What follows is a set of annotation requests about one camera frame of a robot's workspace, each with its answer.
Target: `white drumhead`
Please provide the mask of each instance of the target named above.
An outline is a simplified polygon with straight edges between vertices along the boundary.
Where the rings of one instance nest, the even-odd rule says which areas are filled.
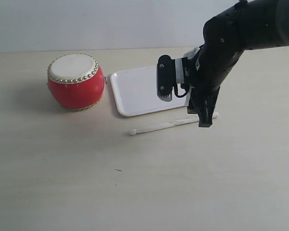
[[[97,61],[86,54],[68,54],[56,59],[48,74],[56,82],[80,82],[92,77],[98,69]]]

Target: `drum rim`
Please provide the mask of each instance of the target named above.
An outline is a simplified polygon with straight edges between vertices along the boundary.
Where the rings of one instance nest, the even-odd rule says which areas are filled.
[[[86,56],[89,56],[90,58],[93,59],[94,61],[94,66],[90,72],[90,74],[86,75],[86,76],[82,76],[82,77],[79,77],[79,78],[74,78],[74,79],[60,79],[60,78],[56,78],[56,77],[53,77],[52,74],[51,74],[51,67],[52,67],[52,64],[57,61],[58,59],[64,57],[64,56],[68,56],[68,55],[73,55],[73,54],[82,54],[82,55],[86,55]],[[62,55],[58,58],[56,58],[55,60],[52,61],[51,64],[49,64],[48,66],[48,69],[47,69],[47,78],[50,79],[51,81],[53,82],[56,82],[56,83],[62,83],[62,84],[77,84],[77,83],[81,83],[81,82],[84,82],[84,81],[87,81],[89,79],[91,79],[96,73],[97,71],[99,70],[100,66],[97,62],[97,60],[91,56],[91,55],[88,55],[88,54],[83,54],[83,53],[70,53],[70,54],[65,54],[65,55]]]

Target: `white wall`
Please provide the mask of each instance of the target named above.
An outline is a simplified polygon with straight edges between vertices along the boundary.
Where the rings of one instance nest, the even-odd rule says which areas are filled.
[[[237,0],[0,0],[0,52],[197,46]]]

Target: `white tray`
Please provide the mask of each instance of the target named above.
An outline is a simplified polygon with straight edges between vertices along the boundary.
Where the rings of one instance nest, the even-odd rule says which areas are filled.
[[[117,109],[123,116],[138,116],[183,107],[186,97],[164,102],[157,96],[156,66],[113,73],[110,76]],[[179,94],[184,90],[179,87]]]

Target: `table surface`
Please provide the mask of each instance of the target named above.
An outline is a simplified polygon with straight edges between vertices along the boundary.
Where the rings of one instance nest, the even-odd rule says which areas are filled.
[[[191,48],[81,51],[106,76]],[[0,231],[289,231],[289,47],[247,51],[211,128],[128,136],[189,117],[121,117],[110,84],[67,112],[46,86],[55,58],[0,53]]]

